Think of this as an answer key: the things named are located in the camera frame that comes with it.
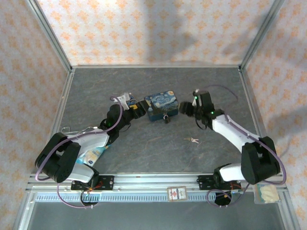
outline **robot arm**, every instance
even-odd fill
[[[215,110],[208,92],[193,92],[194,102],[182,102],[179,111],[228,139],[240,152],[241,163],[223,165],[214,170],[214,180],[219,185],[236,180],[256,184],[280,172],[278,161],[260,143],[274,152],[274,142],[269,137],[260,138],[234,122],[223,110]]]
[[[148,109],[146,101],[141,101],[128,107],[126,104],[127,97],[125,95],[119,97],[119,100],[124,111],[119,123],[112,130],[101,133],[102,130],[112,127],[118,120],[120,115],[119,104],[112,105],[107,113],[107,118],[101,122],[97,129],[90,133],[82,134],[79,138],[78,136],[80,134],[69,136],[63,133],[54,134],[37,157],[35,161],[36,167],[39,168],[41,166],[44,159],[55,146],[69,139],[69,141],[60,145],[57,151],[51,155],[44,165],[42,172],[57,183],[69,179],[88,184],[89,187],[95,187],[99,183],[99,172],[89,165],[76,163],[77,158],[88,150],[113,143],[119,137],[119,131],[124,126],[129,125],[131,120],[144,116]]]

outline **white label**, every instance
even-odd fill
[[[168,200],[186,200],[188,198],[186,187],[170,187],[167,188]]]

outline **cable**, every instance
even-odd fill
[[[87,206],[87,207],[94,207],[98,204],[98,202],[84,202],[83,201],[83,194],[84,194],[85,191],[82,191],[81,194],[80,194],[80,201],[81,201],[81,204],[83,206]]]
[[[239,185],[237,185],[237,184],[232,184],[232,183],[230,183],[230,184],[231,184],[232,189],[234,189],[234,187],[237,187],[237,188],[239,188],[239,189],[242,189],[242,187],[239,186]]]
[[[68,132],[63,132],[63,129],[65,129],[65,128],[68,128],[69,131],[68,131]],[[61,133],[65,134],[65,135],[75,135],[75,134],[84,133],[84,132],[86,132],[86,130],[88,130],[88,129],[90,129],[90,128],[96,129],[96,128],[98,128],[98,127],[89,126],[89,127],[85,128],[85,129],[83,129],[83,130],[81,130],[81,131],[72,131],[72,132],[70,132],[70,130],[71,130],[70,127],[63,127],[62,130],[61,130]]]
[[[120,133],[126,132],[131,127],[131,123],[129,123],[128,128],[126,128],[124,131],[119,131]]]
[[[200,129],[202,129],[202,130],[205,130],[205,129],[207,128],[207,127],[206,127],[205,129],[203,129],[203,128],[198,124],[197,119],[195,119],[195,123],[197,124],[198,128],[200,128]]]
[[[243,190],[243,193],[239,196],[239,198],[238,198],[235,202],[233,202],[232,204],[226,205],[225,207],[232,206],[232,205],[236,204],[236,203],[242,198],[242,196],[245,194],[246,190],[248,189],[248,186],[249,186],[249,184],[246,185],[245,189]],[[231,199],[230,196],[229,196],[226,192],[224,192],[223,190],[220,190],[220,189],[211,189],[211,190],[209,190],[209,191],[207,192],[207,194],[206,194],[206,200],[207,200],[207,202],[208,202],[211,206],[214,206],[214,207],[223,207],[223,206],[219,206],[219,205],[214,205],[213,203],[211,203],[211,202],[209,201],[209,194],[210,194],[211,192],[223,193],[223,194],[226,195],[229,199]]]
[[[75,137],[67,138],[67,139],[61,141],[59,144],[57,144],[57,145],[50,151],[50,153],[46,156],[46,158],[43,160],[42,164],[41,164],[40,167],[38,168],[38,170],[37,170],[37,172],[36,172],[36,174],[35,174],[35,179],[36,179],[37,181],[45,181],[45,180],[49,179],[49,177],[40,179],[40,178],[38,178],[38,176],[39,176],[39,174],[42,172],[42,170],[43,170],[45,164],[47,163],[47,161],[49,160],[49,158],[51,157],[51,155],[52,155],[60,146],[62,146],[63,144],[65,144],[65,143],[68,142],[68,141],[76,140],[76,139],[78,139],[78,138],[81,138],[81,137],[84,137],[84,136],[87,136],[87,135],[106,133],[106,132],[108,132],[108,131],[114,129],[114,128],[118,125],[118,123],[119,123],[120,120],[121,120],[122,114],[123,114],[123,107],[122,107],[122,105],[121,105],[121,103],[120,103],[120,100],[119,100],[117,97],[113,97],[113,96],[112,96],[112,97],[110,97],[110,100],[117,100],[117,102],[118,102],[118,104],[119,104],[120,113],[119,113],[119,117],[118,117],[117,122],[116,122],[112,127],[108,128],[108,129],[106,129],[106,130],[102,130],[102,131],[100,131],[100,132],[82,133],[82,134],[79,134],[79,135],[77,135],[77,136],[75,136]]]
[[[57,186],[57,194],[58,194],[59,199],[60,199],[64,204],[66,204],[66,205],[69,206],[69,207],[74,207],[74,208],[89,208],[89,207],[91,207],[91,208],[93,208],[94,206],[96,206],[96,205],[91,205],[91,206],[75,206],[75,205],[71,205],[70,203],[66,202],[66,201],[60,196],[60,194],[59,194],[59,184],[58,184],[58,186]]]
[[[235,96],[235,98],[236,98],[235,103],[238,102],[239,97],[238,97],[231,89],[229,89],[229,88],[226,87],[226,86],[223,86],[223,85],[220,85],[220,84],[213,84],[213,85],[205,86],[205,89],[206,89],[206,88],[209,88],[209,87],[212,87],[212,86],[217,86],[217,87],[221,87],[221,88],[224,88],[224,89],[228,90],[229,92],[231,92],[231,93]],[[241,129],[240,127],[238,127],[236,124],[232,123],[232,122],[229,120],[228,115],[227,115],[226,112],[224,113],[224,115],[225,115],[225,118],[226,118],[226,121],[228,122],[228,124],[230,124],[230,125],[231,125],[233,128],[235,128],[237,131],[239,131],[240,133],[242,133],[243,135],[245,135],[247,138],[251,138],[253,141],[257,142],[260,146],[264,147],[264,148],[265,148],[267,151],[269,151],[270,154],[272,154],[272,156],[278,161],[278,163],[279,163],[279,165],[280,165],[280,167],[281,167],[281,169],[282,169],[282,172],[283,172],[283,180],[282,180],[281,182],[276,182],[276,183],[275,183],[275,182],[271,182],[271,181],[266,181],[266,180],[264,180],[264,181],[265,181],[266,183],[268,183],[268,184],[283,185],[283,184],[286,182],[287,174],[286,174],[286,170],[285,170],[285,167],[284,167],[284,165],[283,165],[283,162],[280,160],[280,158],[277,156],[277,154],[276,154],[272,149],[270,149],[266,144],[262,143],[261,141],[259,141],[258,139],[254,138],[254,137],[252,137],[252,136],[249,136],[247,132],[245,132],[244,130],[242,130],[242,129]],[[231,205],[236,204],[236,203],[241,199],[241,197],[245,194],[245,192],[246,192],[248,186],[249,186],[249,183],[248,183],[247,186],[245,187],[245,189],[244,189],[243,193],[240,195],[240,197],[239,197],[235,202],[233,202],[232,204],[229,204],[229,205],[227,205],[227,206],[231,206]],[[207,202],[208,202],[210,205],[212,205],[212,206],[220,207],[220,206],[218,206],[218,205],[214,205],[214,204],[212,204],[211,202],[209,202],[209,193],[214,192],[214,191],[215,191],[215,192],[223,193],[224,195],[227,195],[227,193],[224,192],[224,191],[222,191],[222,190],[220,190],[220,189],[212,189],[212,190],[210,190],[210,191],[207,192],[207,194],[206,194]]]
[[[127,100],[127,102],[131,102],[131,101],[138,102],[138,100],[136,100],[136,99],[130,99],[130,100]]]

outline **orange floral wallpaper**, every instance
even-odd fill
[[[267,133],[287,170],[301,229],[307,229],[307,2],[287,0],[248,65]]]
[[[26,1],[5,1],[0,15],[0,228],[10,230],[67,73]]]
[[[72,65],[238,65],[273,0],[38,0]]]

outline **gray tabletop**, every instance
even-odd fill
[[[178,102],[192,101],[192,92],[209,84],[222,84],[239,96],[227,112],[241,126],[255,132],[236,68],[116,68],[76,69],[67,99],[62,127],[71,131],[98,126],[113,104],[111,95],[131,92],[137,100],[173,90]],[[221,88],[209,88],[215,108],[235,101]],[[239,162],[240,152],[221,135],[199,129],[193,118],[177,115],[169,124],[150,122],[147,115],[133,120],[127,132],[108,148],[94,167],[100,173],[202,172]],[[199,139],[199,144],[185,138]]]

